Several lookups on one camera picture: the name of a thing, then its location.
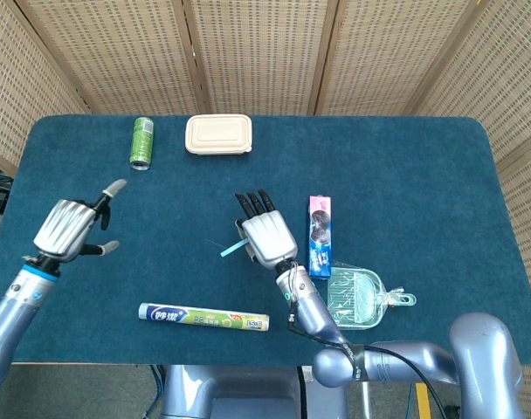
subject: grey floor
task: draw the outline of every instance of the grey floor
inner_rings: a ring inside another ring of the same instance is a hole
[[[435,388],[444,405],[459,404],[455,387]],[[409,392],[409,384],[370,383],[365,416],[360,384],[353,384],[348,388],[349,419],[405,418]],[[0,419],[139,419],[154,395],[147,366],[14,365],[0,388]],[[418,418],[413,395],[410,417]],[[152,417],[158,418],[158,412]],[[433,401],[431,413],[439,417]]]

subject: robot finger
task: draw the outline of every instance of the robot finger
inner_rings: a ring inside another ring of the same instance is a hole
[[[273,205],[273,202],[270,199],[269,195],[263,189],[260,189],[258,193],[262,197],[262,201],[264,201],[264,205],[266,206],[265,208],[267,209],[267,211],[275,211],[275,206]]]
[[[248,192],[248,197],[250,198],[250,201],[252,202],[252,205],[254,206],[254,209],[256,210],[258,215],[263,214],[263,213],[266,212],[266,210],[264,209],[264,206],[259,201],[259,199],[256,196],[256,194],[254,194],[253,192]]]
[[[238,199],[240,206],[242,207],[242,209],[244,210],[248,218],[252,218],[253,216],[256,216],[254,209],[252,208],[248,200],[246,200],[246,197],[243,194],[234,194],[234,196]]]
[[[120,242],[118,240],[113,240],[106,244],[83,244],[79,254],[81,256],[105,256],[111,251],[115,251]]]
[[[100,220],[100,229],[106,230],[108,228],[108,224],[110,223],[110,207],[106,206],[100,214],[102,215],[102,219]]]

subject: table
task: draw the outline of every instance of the table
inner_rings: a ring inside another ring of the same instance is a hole
[[[61,280],[15,361],[308,365],[321,346],[286,330],[275,275],[238,241],[234,192],[267,190],[305,262],[307,200],[332,197],[334,259],[377,272],[388,289],[417,295],[386,312],[356,343],[430,340],[448,345],[462,313],[489,312],[531,362],[531,291],[482,126],[468,118],[252,117],[245,155],[184,149],[188,117],[155,116],[147,172],[129,167],[135,116],[64,115],[36,123],[0,229],[0,298],[35,254],[32,239],[59,198],[95,199],[115,179],[104,258],[62,265]],[[316,281],[326,296],[326,282]],[[267,333],[147,322],[141,302],[271,316]]]

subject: robotic arm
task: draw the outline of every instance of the robotic arm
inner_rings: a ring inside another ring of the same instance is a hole
[[[59,278],[59,266],[78,255],[104,256],[116,249],[117,241],[85,244],[94,223],[101,228],[110,221],[109,203],[126,185],[120,179],[102,191],[94,204],[61,199],[34,239],[39,255],[25,257],[25,264],[0,301],[0,384],[9,373],[17,344]]]
[[[289,330],[327,347],[314,357],[313,373],[326,387],[352,381],[429,381],[459,385],[464,418],[522,418],[517,392],[521,365],[507,327],[486,313],[465,314],[450,331],[452,354],[429,342],[383,342],[351,345],[332,320],[303,266],[295,261],[297,245],[283,216],[264,190],[258,197],[236,194],[247,220],[237,220],[249,253],[277,272],[276,283],[289,305]]]

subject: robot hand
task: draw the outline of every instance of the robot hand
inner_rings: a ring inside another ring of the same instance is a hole
[[[99,216],[102,217],[100,227],[107,229],[110,222],[108,204],[124,185],[126,181],[123,179],[113,182],[102,191],[94,204],[60,199],[34,239],[40,254],[64,263],[74,260],[78,255],[104,256],[115,250],[120,244],[117,241],[94,245],[85,244],[85,240]]]
[[[267,269],[277,272],[276,284],[289,305],[289,330],[324,340],[334,344],[348,341],[341,334],[334,320],[329,315],[326,304],[308,277],[303,266],[295,260],[297,244],[285,220],[273,206],[272,200],[264,190],[260,190],[263,205],[252,192],[248,203],[242,194],[236,194],[248,220],[237,220],[248,243],[255,253],[255,258]],[[298,320],[301,330],[295,326]]]
[[[39,308],[59,278],[59,265],[77,255],[105,255],[118,247],[85,244],[89,231],[102,216],[102,229],[110,220],[108,203],[124,187],[119,180],[102,191],[94,204],[62,199],[54,206],[34,239],[39,255],[25,257],[23,268],[0,301],[0,384],[7,376],[13,354]]]
[[[259,190],[262,202],[256,194],[249,192],[248,203],[242,194],[235,194],[248,220],[237,220],[237,226],[248,238],[255,258],[267,269],[276,269],[279,265],[287,267],[297,256],[297,244],[287,228],[283,216],[275,209],[272,200],[263,190]]]

